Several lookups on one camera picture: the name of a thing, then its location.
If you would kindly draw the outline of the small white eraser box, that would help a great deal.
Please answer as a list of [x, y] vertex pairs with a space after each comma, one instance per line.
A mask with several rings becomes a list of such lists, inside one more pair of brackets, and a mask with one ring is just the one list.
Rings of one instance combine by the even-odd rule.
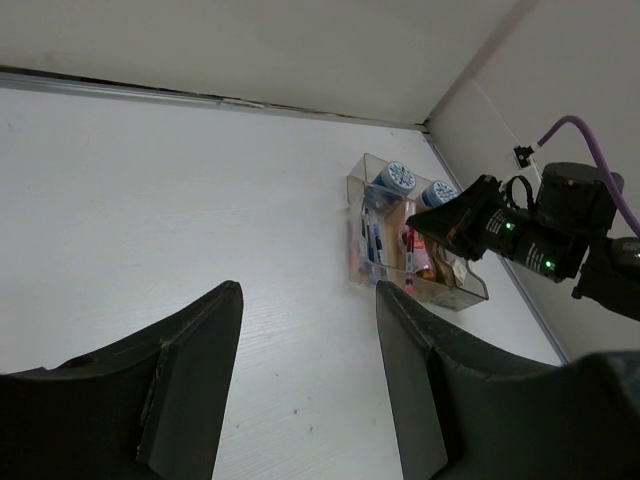
[[454, 275], [456, 284], [463, 285], [466, 282], [469, 272], [467, 262], [464, 259], [460, 259], [459, 257], [453, 257], [451, 260], [449, 260], [449, 265]]

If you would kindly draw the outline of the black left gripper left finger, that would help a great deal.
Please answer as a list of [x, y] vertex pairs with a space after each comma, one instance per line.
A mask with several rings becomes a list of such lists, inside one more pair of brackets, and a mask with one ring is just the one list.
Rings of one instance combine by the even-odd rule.
[[226, 281], [53, 368], [1, 379], [5, 479], [208, 479], [243, 314]]

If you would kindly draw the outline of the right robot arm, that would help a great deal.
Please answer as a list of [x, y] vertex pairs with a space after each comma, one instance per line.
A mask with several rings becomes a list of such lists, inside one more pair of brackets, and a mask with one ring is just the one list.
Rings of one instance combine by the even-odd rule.
[[[515, 208], [479, 177], [410, 228], [466, 260], [495, 252], [572, 295], [639, 316], [639, 242], [608, 236], [624, 185], [577, 163], [545, 167]], [[407, 479], [635, 479], [639, 355], [592, 353], [554, 367], [454, 326], [390, 282], [376, 318], [401, 469]]]

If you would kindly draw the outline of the blue ballpoint pen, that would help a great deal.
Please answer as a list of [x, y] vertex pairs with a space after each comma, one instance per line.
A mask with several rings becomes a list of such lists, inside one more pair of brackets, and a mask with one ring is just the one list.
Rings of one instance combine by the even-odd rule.
[[375, 212], [368, 207], [365, 207], [363, 209], [363, 217], [366, 226], [369, 260], [379, 265], [383, 265], [385, 263], [385, 256], [382, 234]]

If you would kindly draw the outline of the blue jar with splash label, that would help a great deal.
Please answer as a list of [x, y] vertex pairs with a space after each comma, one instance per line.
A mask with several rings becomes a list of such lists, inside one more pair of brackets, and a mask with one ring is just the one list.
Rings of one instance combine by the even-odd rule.
[[416, 187], [416, 183], [413, 172], [399, 162], [389, 162], [372, 181], [374, 185], [403, 196], [408, 196]]

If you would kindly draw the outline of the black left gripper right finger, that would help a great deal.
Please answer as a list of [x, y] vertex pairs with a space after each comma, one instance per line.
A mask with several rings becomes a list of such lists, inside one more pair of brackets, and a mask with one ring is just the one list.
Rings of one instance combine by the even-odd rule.
[[635, 479], [639, 355], [551, 366], [498, 348], [376, 286], [376, 319], [407, 479]]

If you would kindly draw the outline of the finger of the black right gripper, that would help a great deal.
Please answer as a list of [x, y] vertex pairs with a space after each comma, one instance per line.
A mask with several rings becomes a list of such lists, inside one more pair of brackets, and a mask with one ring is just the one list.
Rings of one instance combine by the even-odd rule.
[[481, 248], [479, 221], [500, 205], [499, 181], [481, 175], [470, 187], [441, 206], [416, 213], [406, 225], [451, 248]]

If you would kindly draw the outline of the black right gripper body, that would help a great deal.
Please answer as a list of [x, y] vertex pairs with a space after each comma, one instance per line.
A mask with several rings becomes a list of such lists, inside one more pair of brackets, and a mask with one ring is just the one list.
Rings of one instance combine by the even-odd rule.
[[527, 205], [511, 203], [513, 182], [480, 176], [447, 203], [447, 243], [476, 261], [491, 251], [554, 282], [574, 278], [589, 248], [607, 236], [617, 207], [593, 166], [551, 163]]

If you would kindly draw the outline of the red gel pen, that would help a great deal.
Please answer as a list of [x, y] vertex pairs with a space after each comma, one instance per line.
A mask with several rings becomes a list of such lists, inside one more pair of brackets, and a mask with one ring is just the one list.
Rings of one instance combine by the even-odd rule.
[[405, 248], [405, 291], [408, 294], [413, 293], [414, 285], [414, 239], [415, 231], [408, 227], [406, 230], [406, 248]]

